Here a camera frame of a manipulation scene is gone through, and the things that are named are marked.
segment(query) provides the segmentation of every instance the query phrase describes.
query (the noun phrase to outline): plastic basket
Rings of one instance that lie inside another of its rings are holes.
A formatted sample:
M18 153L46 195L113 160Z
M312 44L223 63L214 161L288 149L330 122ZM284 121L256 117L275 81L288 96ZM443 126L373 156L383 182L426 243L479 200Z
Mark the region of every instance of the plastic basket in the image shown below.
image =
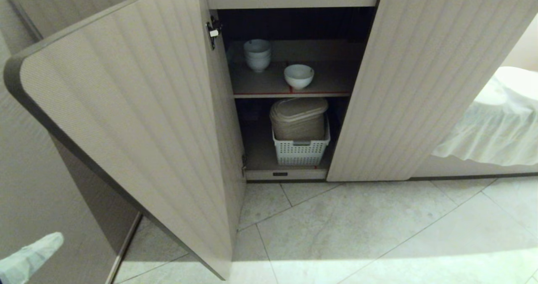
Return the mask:
M331 141L329 120L325 120L325 140L292 141L277 140L274 136L274 146L277 150L279 165L316 166L321 162L325 148Z

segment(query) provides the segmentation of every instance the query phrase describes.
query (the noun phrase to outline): floor tile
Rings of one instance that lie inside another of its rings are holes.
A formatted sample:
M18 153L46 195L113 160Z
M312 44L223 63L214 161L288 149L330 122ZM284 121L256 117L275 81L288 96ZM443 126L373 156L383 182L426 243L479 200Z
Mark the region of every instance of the floor tile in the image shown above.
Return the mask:
M277 284L255 225L240 231L227 282L220 281L194 257L187 255L132 278L125 284Z
M150 269L186 255L187 251L143 217L121 262L114 283L138 276Z
M472 198L481 190L490 185L496 178L489 179L466 179L466 180L440 180L432 181L435 186L442 190L456 204Z
M538 177L501 178L483 193L538 237Z
M159 266L123 284L221 284L217 276L192 255Z
M332 284L455 207L429 181L346 183L258 228L279 284Z
M277 278L255 225L238 232L230 282L277 284Z
M281 183L281 186L292 205L297 205L340 184L342 183Z
M290 202L278 183L247 184L239 229L290 208Z
M342 284L522 284L538 239L482 193Z

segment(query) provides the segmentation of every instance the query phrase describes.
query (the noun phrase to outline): white bowl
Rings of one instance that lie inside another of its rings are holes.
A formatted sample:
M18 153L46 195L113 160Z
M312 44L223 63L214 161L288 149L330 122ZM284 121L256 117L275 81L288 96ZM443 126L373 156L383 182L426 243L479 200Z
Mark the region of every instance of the white bowl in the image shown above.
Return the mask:
M304 89L312 82L314 70L304 64L294 64L284 70L284 79L295 90Z
M271 55L271 43L263 39L252 39L244 43L245 57L263 58Z
M266 58L245 58L245 60L248 67L257 73L263 72L271 63L270 56Z
M265 52L261 52L261 53L251 53L251 52L245 52L245 57L246 58L267 58L267 57L271 57L271 50L267 50Z

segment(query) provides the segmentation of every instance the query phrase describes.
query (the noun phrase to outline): beige container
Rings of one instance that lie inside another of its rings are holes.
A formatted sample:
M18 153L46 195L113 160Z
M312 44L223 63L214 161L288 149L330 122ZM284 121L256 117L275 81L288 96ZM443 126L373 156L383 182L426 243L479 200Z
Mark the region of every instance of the beige container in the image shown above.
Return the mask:
M271 107L271 123L277 140L323 140L323 114L329 107L321 97L279 100Z

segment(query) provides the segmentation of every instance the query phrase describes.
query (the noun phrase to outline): mattress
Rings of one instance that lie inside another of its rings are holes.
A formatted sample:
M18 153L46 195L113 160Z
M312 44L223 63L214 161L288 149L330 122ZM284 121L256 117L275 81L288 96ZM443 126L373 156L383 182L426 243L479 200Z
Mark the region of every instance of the mattress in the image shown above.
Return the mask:
M501 166L538 163L538 73L499 68L432 153Z

